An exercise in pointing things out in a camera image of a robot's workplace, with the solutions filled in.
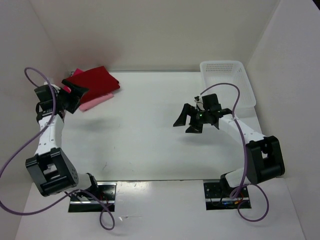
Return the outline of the dark red t shirt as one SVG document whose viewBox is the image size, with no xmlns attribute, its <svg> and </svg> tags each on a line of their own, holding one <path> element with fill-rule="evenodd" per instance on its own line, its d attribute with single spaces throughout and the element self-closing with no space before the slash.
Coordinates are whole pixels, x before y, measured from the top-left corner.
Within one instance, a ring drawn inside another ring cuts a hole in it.
<svg viewBox="0 0 320 240">
<path fill-rule="evenodd" d="M 105 96 L 120 88 L 119 81 L 104 66 L 86 70 L 80 74 L 70 76 L 66 80 L 77 86 L 89 89 L 81 98 L 81 104 Z"/>
</svg>

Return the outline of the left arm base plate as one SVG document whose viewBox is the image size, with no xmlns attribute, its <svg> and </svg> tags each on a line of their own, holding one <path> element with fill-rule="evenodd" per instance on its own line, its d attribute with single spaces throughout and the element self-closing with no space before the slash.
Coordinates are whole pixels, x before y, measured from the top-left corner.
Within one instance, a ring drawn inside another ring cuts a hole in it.
<svg viewBox="0 0 320 240">
<path fill-rule="evenodd" d="M 115 211 L 116 199 L 116 182 L 98 181 L 99 194 L 97 198 L 109 209 Z M 93 198 L 87 198 L 82 193 L 74 194 L 70 197 L 68 212 L 69 213 L 97 213 L 101 212 L 103 207 Z"/>
</svg>

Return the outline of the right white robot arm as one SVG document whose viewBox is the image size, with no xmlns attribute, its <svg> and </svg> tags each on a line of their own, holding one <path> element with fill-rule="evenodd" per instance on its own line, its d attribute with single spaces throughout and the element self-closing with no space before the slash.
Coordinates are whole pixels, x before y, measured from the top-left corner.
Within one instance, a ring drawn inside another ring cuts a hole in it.
<svg viewBox="0 0 320 240">
<path fill-rule="evenodd" d="M 244 150 L 244 167 L 221 175 L 219 191 L 225 197 L 235 194 L 239 187 L 257 185 L 285 173 L 285 164 L 279 140 L 275 136 L 265 136 L 240 121 L 229 108 L 219 106 L 200 109 L 184 104 L 174 127 L 185 126 L 190 117 L 186 133 L 201 134 L 203 125 L 210 124 L 225 132 Z"/>
</svg>

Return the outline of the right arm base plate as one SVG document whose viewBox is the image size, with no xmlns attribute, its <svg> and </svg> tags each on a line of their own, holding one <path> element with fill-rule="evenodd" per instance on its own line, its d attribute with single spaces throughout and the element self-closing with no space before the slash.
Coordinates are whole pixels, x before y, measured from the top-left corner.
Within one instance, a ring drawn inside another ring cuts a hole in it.
<svg viewBox="0 0 320 240">
<path fill-rule="evenodd" d="M 227 193 L 221 189 L 218 180 L 203 182 L 205 206 L 207 211 L 213 210 L 234 210 L 238 207 L 240 209 L 251 209 L 248 189 L 245 187 L 241 190 L 238 197 L 230 199 Z"/>
</svg>

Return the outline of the magenta t shirt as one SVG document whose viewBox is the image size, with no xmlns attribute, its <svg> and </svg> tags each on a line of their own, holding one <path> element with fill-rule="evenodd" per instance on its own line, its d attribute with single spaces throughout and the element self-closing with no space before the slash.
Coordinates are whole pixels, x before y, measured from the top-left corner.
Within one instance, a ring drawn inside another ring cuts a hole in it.
<svg viewBox="0 0 320 240">
<path fill-rule="evenodd" d="M 84 72 L 83 70 L 77 68 L 75 71 L 72 71 L 69 76 L 72 77 L 73 75 L 78 75 L 78 74 L 81 74 L 83 72 Z M 67 87 L 66 85 L 63 87 L 63 89 L 68 93 L 71 92 L 71 89 L 69 87 Z"/>
</svg>

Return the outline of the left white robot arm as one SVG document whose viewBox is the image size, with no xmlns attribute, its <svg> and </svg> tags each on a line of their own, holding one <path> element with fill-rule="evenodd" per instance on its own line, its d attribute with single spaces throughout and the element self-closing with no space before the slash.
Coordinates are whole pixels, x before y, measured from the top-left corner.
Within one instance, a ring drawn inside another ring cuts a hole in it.
<svg viewBox="0 0 320 240">
<path fill-rule="evenodd" d="M 88 92 L 88 88 L 78 86 L 67 79 L 62 80 L 62 84 L 70 91 L 57 86 L 50 89 L 47 84 L 34 90 L 39 99 L 35 110 L 41 134 L 35 154 L 25 161 L 25 167 L 44 197 L 80 186 L 82 194 L 87 199 L 94 200 L 100 194 L 95 177 L 88 172 L 78 174 L 62 150 L 62 131 L 66 113 L 73 114 L 78 109 L 80 100 Z"/>
</svg>

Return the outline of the light pink t shirt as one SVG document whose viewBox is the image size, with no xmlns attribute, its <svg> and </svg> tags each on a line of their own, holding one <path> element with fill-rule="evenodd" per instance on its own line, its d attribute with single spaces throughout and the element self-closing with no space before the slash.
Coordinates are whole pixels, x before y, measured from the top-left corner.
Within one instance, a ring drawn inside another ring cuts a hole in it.
<svg viewBox="0 0 320 240">
<path fill-rule="evenodd" d="M 79 106 L 79 110 L 81 112 L 86 112 L 86 111 L 96 107 L 97 105 L 99 105 L 99 104 L 101 104 L 101 103 L 103 103 L 103 102 L 105 102 L 107 100 L 110 100 L 113 97 L 114 97 L 114 95 L 112 93 L 106 94 L 104 96 L 97 97 L 97 98 L 95 98 L 93 100 L 90 100 L 88 102 L 85 102 L 85 103 L 81 104 Z"/>
</svg>

